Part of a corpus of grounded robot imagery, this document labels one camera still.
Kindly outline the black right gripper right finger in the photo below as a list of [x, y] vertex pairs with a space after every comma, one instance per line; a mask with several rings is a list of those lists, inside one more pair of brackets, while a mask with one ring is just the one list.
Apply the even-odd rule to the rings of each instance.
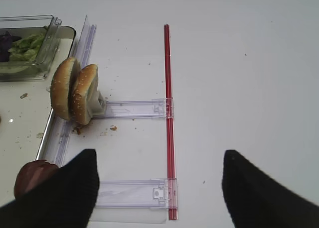
[[319, 207], [268, 176], [236, 150], [226, 150], [223, 198], [236, 228], [317, 228]]

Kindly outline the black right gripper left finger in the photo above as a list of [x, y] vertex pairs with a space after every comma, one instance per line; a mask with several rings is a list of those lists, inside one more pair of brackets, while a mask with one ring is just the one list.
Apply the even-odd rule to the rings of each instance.
[[97, 154], [84, 149], [26, 194], [1, 207], [2, 228], [85, 228], [99, 190]]

